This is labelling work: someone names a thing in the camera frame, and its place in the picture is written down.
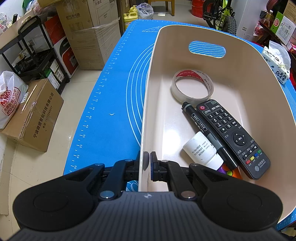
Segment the beige plastic storage bin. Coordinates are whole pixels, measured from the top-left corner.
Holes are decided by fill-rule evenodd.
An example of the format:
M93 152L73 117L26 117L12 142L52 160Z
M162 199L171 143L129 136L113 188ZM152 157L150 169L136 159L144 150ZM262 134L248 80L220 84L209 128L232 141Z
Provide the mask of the beige plastic storage bin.
M140 150L181 166L191 163L182 147L195 130L171 94L173 77L183 69L200 70L212 79L212 98L267 154L271 166L255 184L280 197L286 218L295 209L295 120L260 51L241 39L186 25L159 30L145 90Z

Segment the white pill bottle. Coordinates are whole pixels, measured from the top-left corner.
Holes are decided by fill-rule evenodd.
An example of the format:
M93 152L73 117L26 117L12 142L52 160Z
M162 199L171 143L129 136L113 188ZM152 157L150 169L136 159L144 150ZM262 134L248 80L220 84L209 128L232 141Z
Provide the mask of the white pill bottle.
M183 150L197 164L217 171L224 163L217 153L214 145L202 132L197 132L194 137L183 145Z

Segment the large stacked cardboard box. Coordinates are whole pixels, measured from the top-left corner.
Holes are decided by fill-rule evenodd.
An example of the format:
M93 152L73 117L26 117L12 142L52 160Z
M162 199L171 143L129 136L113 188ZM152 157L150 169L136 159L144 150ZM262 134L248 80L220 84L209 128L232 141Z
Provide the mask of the large stacked cardboard box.
M55 7L82 70L102 70L121 38L116 1L59 1Z

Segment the black tv remote control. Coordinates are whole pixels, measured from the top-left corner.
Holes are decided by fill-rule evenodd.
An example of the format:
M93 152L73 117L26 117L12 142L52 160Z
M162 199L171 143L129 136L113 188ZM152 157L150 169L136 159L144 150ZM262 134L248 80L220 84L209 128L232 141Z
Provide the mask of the black tv remote control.
M270 160L265 152L220 103L210 99L198 104L196 110L224 140L250 179L258 180L267 172Z

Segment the yellow oil jug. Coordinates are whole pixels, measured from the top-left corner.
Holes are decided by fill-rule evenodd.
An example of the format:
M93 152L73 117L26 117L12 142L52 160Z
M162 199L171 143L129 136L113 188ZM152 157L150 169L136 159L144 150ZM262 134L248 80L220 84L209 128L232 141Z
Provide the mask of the yellow oil jug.
M128 25L134 21L138 19L138 10L137 10L137 6L134 5L130 8L130 10L128 11L128 13L123 14L123 21L125 24L125 30L128 28Z

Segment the white chest freezer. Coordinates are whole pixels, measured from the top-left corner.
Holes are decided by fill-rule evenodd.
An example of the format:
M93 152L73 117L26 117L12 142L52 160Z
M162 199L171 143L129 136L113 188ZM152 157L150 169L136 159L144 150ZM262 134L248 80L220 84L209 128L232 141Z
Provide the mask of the white chest freezer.
M253 35L261 11L266 10L268 0L238 0L232 1L237 23L236 36L250 42L258 39Z

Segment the red white appliance box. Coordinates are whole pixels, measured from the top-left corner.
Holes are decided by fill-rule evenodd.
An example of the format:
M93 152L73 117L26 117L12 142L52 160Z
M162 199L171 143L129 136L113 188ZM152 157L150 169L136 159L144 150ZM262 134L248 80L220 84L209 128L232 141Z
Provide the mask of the red white appliance box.
M57 57L59 58L68 77L71 78L79 67L79 64L75 58L74 52L66 37L58 15L49 18L46 22L44 22L44 26Z

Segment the wooden chair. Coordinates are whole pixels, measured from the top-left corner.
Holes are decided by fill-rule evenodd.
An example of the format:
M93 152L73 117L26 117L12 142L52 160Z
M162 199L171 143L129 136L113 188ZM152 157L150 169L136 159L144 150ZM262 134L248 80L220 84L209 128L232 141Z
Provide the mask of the wooden chair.
M171 16L175 16L175 0L147 0L147 3L151 5L154 10L163 8L166 12L170 11Z

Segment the knotted clear plastic bag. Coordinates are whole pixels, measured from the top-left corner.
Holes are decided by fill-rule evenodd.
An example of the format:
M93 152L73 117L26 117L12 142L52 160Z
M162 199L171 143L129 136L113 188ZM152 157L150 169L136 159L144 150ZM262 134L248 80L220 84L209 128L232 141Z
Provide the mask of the knotted clear plastic bag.
M154 15L154 10L148 3L141 3L136 6L138 11L138 18L142 20L151 20Z

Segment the green white product box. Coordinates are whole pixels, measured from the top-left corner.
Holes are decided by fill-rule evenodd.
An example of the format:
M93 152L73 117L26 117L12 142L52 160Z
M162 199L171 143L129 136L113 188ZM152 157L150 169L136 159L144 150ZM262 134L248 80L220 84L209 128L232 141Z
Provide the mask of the green white product box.
M287 45L295 31L295 24L282 13L278 12L270 30L284 45Z

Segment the white double-sided tape roll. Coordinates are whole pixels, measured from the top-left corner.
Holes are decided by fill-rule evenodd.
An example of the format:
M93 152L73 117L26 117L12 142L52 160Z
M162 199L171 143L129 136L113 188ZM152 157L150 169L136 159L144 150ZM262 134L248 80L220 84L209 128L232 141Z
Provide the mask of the white double-sided tape roll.
M210 99L214 93L214 84L211 78L200 70L183 69L174 75L171 93L179 103L189 102L197 106Z

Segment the black metal shelf rack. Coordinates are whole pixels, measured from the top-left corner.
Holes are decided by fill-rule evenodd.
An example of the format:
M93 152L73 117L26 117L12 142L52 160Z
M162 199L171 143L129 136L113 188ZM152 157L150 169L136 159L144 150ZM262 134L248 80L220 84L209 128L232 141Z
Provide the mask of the black metal shelf rack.
M1 43L1 56L26 83L47 78L61 94L70 81L38 16L24 19L16 36Z

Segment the purple orange plastic toy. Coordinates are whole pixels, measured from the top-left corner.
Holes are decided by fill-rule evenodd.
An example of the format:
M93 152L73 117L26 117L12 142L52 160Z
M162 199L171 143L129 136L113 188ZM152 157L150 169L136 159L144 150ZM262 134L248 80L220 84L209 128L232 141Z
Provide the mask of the purple orange plastic toy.
M238 168L230 170L226 164L223 164L217 171L222 174L226 174L228 176L242 180L242 177Z

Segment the white red plastic bag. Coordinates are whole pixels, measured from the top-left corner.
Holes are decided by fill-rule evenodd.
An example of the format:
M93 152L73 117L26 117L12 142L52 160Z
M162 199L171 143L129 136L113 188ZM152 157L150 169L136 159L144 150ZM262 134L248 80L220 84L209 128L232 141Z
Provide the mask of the white red plastic bag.
M14 72L1 73L1 116L0 128L3 129L16 112L20 102L27 93L28 85Z

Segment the black marker pen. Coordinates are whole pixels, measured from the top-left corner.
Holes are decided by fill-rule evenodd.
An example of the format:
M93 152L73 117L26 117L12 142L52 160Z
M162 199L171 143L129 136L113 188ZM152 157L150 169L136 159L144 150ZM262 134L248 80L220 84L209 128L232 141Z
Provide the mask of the black marker pen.
M210 141L210 143L216 148L218 155L224 161L224 166L229 168L230 171L234 172L237 170L237 164L235 158L226 148L225 142L218 137L215 130L206 123L205 119L201 114L199 114L193 106L184 102L182 104L182 110L189 116L192 122L197 126L197 128L203 133L203 135Z

